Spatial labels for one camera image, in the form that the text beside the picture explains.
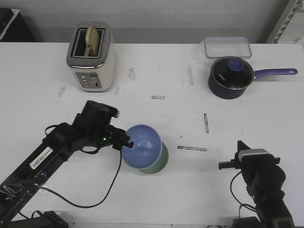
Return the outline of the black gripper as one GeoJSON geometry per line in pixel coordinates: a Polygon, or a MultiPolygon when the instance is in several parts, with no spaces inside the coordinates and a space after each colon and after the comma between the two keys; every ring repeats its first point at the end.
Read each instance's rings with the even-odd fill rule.
{"type": "Polygon", "coordinates": [[[129,142],[130,137],[125,133],[125,130],[106,123],[94,127],[88,133],[83,147],[103,148],[112,146],[115,150],[121,150],[124,146],[133,148],[133,142],[129,142]]]}
{"type": "Polygon", "coordinates": [[[237,141],[237,152],[234,155],[234,158],[230,161],[224,161],[218,163],[218,169],[240,169],[243,179],[247,185],[247,187],[251,187],[255,174],[257,173],[257,169],[262,164],[274,164],[277,165],[280,163],[280,157],[275,157],[272,154],[266,155],[256,155],[256,156],[248,156],[245,157],[242,162],[239,161],[238,157],[240,157],[240,152],[242,150],[250,150],[251,148],[247,146],[243,141],[237,141]]]}

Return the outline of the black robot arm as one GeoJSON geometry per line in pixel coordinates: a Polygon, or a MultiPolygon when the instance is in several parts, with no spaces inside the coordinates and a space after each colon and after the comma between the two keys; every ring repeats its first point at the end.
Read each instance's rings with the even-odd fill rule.
{"type": "Polygon", "coordinates": [[[284,203],[285,173],[279,159],[264,149],[251,149],[243,141],[236,148],[186,150],[168,148],[166,166],[145,173],[148,144],[122,147],[122,172],[117,184],[123,222],[217,223],[235,216],[248,204],[263,224],[274,228],[292,223],[284,203]]]}
{"type": "Polygon", "coordinates": [[[109,105],[88,100],[73,123],[52,126],[41,145],[0,185],[0,226],[5,227],[38,192],[55,171],[76,151],[112,146],[132,148],[133,142],[123,129],[110,124],[119,111],[109,105]]]}

